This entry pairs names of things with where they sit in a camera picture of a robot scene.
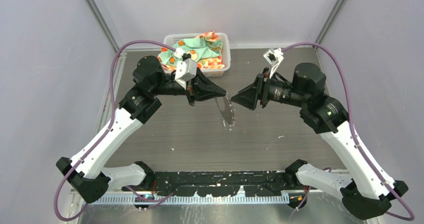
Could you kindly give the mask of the large metal keyring holder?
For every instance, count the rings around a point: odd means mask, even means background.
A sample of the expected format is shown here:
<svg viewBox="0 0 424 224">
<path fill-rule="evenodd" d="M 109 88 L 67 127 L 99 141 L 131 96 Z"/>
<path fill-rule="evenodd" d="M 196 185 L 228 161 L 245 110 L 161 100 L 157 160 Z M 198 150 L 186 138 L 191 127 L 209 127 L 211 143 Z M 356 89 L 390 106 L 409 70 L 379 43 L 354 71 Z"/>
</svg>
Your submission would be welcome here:
<svg viewBox="0 0 424 224">
<path fill-rule="evenodd" d="M 221 115 L 224 127 L 228 129 L 233 129 L 236 124 L 236 113 L 230 98 L 231 95 L 229 93 L 226 93 L 224 97 L 218 97 L 214 100 Z"/>
</svg>

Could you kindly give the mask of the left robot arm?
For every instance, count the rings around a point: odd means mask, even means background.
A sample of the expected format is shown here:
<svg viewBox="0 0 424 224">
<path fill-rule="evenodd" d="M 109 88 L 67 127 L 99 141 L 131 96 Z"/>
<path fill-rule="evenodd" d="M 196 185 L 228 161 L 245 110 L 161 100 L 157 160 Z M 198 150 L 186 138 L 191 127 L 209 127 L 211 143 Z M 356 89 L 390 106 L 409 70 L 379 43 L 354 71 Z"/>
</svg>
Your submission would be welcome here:
<svg viewBox="0 0 424 224">
<path fill-rule="evenodd" d="M 110 121 L 81 151 L 57 161 L 57 168 L 86 203 L 125 186 L 142 191 L 153 187 L 155 173 L 144 162 L 113 168 L 105 164 L 161 107 L 160 95 L 185 96 L 190 105 L 226 95 L 226 90 L 206 77 L 190 58 L 179 62 L 173 74 L 167 74 L 157 57 L 146 56 L 138 61 L 132 75 L 135 85 L 119 102 Z"/>
</svg>

